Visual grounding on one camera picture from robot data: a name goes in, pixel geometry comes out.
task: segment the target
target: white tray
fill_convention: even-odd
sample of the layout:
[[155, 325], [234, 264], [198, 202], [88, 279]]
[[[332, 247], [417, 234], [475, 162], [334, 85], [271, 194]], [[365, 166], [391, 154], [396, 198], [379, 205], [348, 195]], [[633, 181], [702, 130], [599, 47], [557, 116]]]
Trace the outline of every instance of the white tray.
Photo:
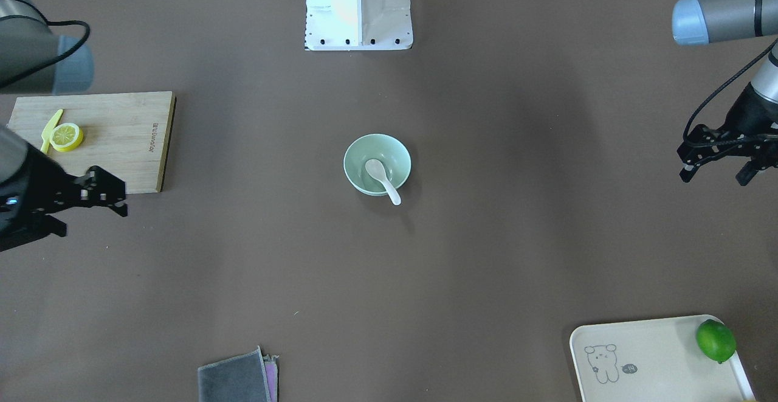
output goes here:
[[737, 352], [703, 355], [697, 327], [713, 316], [582, 325], [570, 335], [583, 402], [742, 402], [754, 394]]

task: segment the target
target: white spoon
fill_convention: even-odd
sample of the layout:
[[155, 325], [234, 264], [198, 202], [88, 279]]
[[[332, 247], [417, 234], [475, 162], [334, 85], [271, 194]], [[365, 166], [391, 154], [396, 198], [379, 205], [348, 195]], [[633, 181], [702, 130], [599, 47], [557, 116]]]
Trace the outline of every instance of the white spoon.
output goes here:
[[365, 164], [365, 169], [367, 170], [367, 174], [369, 174], [370, 177], [375, 178], [375, 180], [380, 181], [384, 185], [384, 188], [386, 188], [387, 195], [391, 199], [391, 202], [395, 206], [400, 206], [400, 194], [398, 194], [397, 189], [395, 189], [394, 186], [389, 183], [386, 169], [384, 169], [384, 164], [376, 159], [370, 159]]

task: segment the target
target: yellow knife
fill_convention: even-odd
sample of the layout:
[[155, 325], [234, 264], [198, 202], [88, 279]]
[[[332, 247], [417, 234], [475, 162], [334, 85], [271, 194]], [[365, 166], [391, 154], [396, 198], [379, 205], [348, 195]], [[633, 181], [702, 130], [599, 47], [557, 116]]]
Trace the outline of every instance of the yellow knife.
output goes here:
[[49, 139], [51, 139], [51, 131], [53, 131], [53, 129], [56, 127], [60, 117], [62, 117], [62, 111], [63, 109], [59, 109], [57, 113], [53, 114], [51, 119], [49, 119], [48, 124], [46, 124], [44, 131], [41, 133], [41, 138], [44, 139], [43, 144], [41, 144], [41, 152], [44, 154], [48, 154], [48, 146], [49, 146]]

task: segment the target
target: blue joint cap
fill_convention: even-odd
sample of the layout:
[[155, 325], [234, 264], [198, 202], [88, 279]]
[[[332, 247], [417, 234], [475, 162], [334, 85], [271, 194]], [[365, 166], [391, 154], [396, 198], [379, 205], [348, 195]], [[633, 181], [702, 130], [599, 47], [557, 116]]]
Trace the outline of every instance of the blue joint cap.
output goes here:
[[673, 8], [673, 39], [677, 44], [708, 44], [708, 27], [700, 0], [680, 0]]
[[[58, 55], [62, 55], [69, 50], [79, 39], [70, 36], [59, 36]], [[51, 94], [71, 94], [72, 92], [83, 92], [92, 86], [94, 80], [95, 66], [92, 61], [92, 51], [86, 44], [81, 45], [70, 57], [57, 63], [55, 74], [53, 75], [53, 86]]]

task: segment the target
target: wooden cutting board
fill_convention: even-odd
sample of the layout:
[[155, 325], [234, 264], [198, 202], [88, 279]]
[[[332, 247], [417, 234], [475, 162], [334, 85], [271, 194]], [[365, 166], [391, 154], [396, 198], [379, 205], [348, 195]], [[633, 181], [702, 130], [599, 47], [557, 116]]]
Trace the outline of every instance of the wooden cutting board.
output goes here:
[[75, 150], [49, 148], [48, 156], [64, 171], [80, 176], [97, 165], [124, 180], [128, 194], [159, 192], [175, 103], [173, 92], [20, 97], [8, 128], [40, 149], [41, 131], [64, 109], [59, 123], [72, 122], [84, 131]]

